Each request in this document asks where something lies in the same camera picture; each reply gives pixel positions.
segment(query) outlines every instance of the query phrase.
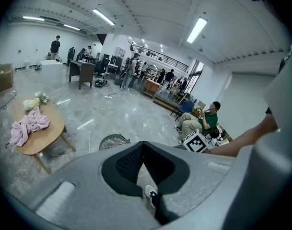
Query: gray floor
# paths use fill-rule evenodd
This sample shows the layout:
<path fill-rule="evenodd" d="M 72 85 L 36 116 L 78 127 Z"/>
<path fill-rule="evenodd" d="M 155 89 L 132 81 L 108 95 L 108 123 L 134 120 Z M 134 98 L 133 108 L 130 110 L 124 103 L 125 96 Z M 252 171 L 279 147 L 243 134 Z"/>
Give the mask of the gray floor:
<path fill-rule="evenodd" d="M 60 139 L 49 146 L 41 156 L 42 161 L 52 173 L 75 158 L 89 152 L 90 133 L 101 116 L 90 140 L 90 152 L 98 152 L 100 141 L 109 134 L 122 134 L 131 142 L 148 140 L 165 145 L 177 145 L 180 136 L 174 129 L 175 117 L 170 112 L 154 104 L 152 100 L 136 90 L 119 92 L 113 99 L 104 96 L 115 93 L 119 86 L 111 80 L 108 87 L 91 89 L 82 85 L 78 90 L 76 78 L 69 83 L 68 69 L 64 67 L 63 78 L 49 82 L 43 79 L 40 71 L 24 70 L 14 74 L 14 87 L 1 95 L 0 106 L 12 96 L 13 90 L 17 97 L 43 91 L 54 103 L 70 99 L 57 105 L 65 118 L 68 132 L 67 139 L 77 149 L 76 155 Z M 21 197 L 33 184 L 39 183 L 48 175 L 39 167 L 33 158 L 21 154 L 15 146 L 5 148 L 10 139 L 13 123 L 12 110 L 15 100 L 8 104 L 6 110 L 0 110 L 0 183 L 16 197 Z M 77 130 L 83 123 L 94 119 L 87 126 Z M 142 169 L 138 184 L 144 186 L 149 176 Z"/>

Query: shoe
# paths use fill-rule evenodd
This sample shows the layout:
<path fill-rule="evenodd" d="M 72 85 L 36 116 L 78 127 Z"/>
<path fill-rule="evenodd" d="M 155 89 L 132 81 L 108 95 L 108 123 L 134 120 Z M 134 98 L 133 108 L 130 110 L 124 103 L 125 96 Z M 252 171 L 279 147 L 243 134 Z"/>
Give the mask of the shoe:
<path fill-rule="evenodd" d="M 144 188 L 144 193 L 150 199 L 151 206 L 155 208 L 154 204 L 152 203 L 154 199 L 157 200 L 157 193 L 155 189 L 150 185 L 146 185 Z"/>
<path fill-rule="evenodd" d="M 182 129 L 181 128 L 179 128 L 177 125 L 175 125 L 175 129 L 179 132 L 179 133 L 181 133 L 182 134 Z"/>
<path fill-rule="evenodd" d="M 179 142 L 180 145 L 183 145 L 183 142 L 184 142 L 184 141 L 185 141 L 185 138 L 180 139 L 178 142 Z"/>

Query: pink towel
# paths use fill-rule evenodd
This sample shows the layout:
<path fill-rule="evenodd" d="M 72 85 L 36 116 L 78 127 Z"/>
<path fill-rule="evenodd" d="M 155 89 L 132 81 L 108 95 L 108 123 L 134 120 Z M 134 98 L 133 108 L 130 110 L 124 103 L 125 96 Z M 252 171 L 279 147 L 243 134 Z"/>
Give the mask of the pink towel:
<path fill-rule="evenodd" d="M 50 124 L 48 116 L 42 116 L 39 107 L 34 108 L 19 122 L 12 124 L 10 144 L 22 147 L 27 141 L 28 134 L 47 128 Z"/>

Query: fluorescent light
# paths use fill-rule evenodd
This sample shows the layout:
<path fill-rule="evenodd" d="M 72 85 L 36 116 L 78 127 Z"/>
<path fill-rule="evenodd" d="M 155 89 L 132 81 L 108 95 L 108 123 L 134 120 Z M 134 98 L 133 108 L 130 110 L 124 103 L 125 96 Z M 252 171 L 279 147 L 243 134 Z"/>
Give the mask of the fluorescent light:
<path fill-rule="evenodd" d="M 199 33 L 202 31 L 202 29 L 205 27 L 205 25 L 208 22 L 202 18 L 199 18 L 197 20 L 197 23 L 194 27 L 194 29 L 192 30 L 191 34 L 189 35 L 187 41 L 191 44 L 193 43 L 193 41 L 196 39 L 196 37 L 199 35 Z"/>
<path fill-rule="evenodd" d="M 28 20 L 45 21 L 45 19 L 43 19 L 43 18 L 32 17 L 32 16 L 22 16 L 22 18 L 28 19 Z"/>
<path fill-rule="evenodd" d="M 94 9 L 93 12 L 95 12 L 97 15 L 99 15 L 102 19 L 104 19 L 105 21 L 107 21 L 110 25 L 115 25 L 114 22 L 112 22 L 110 19 L 108 19 L 105 15 L 103 15 L 100 11 L 98 11 L 97 9 Z"/>
<path fill-rule="evenodd" d="M 79 28 L 75 28 L 75 27 L 73 27 L 73 26 L 70 26 L 70 25 L 65 25 L 65 24 L 64 24 L 64 26 L 66 26 L 66 27 L 69 27 L 69 28 L 72 28 L 72 29 L 75 29 L 75 30 L 78 30 L 78 31 L 80 31 L 80 29 L 79 29 Z"/>

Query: blue chair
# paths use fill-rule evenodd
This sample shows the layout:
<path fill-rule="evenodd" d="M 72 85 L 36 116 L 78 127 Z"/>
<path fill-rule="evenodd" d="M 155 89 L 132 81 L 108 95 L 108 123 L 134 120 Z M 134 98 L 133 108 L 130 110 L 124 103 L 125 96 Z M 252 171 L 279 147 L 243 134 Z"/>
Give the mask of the blue chair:
<path fill-rule="evenodd" d="M 178 115 L 178 117 L 175 119 L 175 121 L 180 117 L 180 115 L 179 115 L 180 111 L 182 113 L 190 113 L 193 110 L 194 105 L 195 105 L 195 103 L 193 103 L 191 101 L 183 102 L 183 106 L 178 107 L 178 112 L 176 113 L 176 115 Z"/>

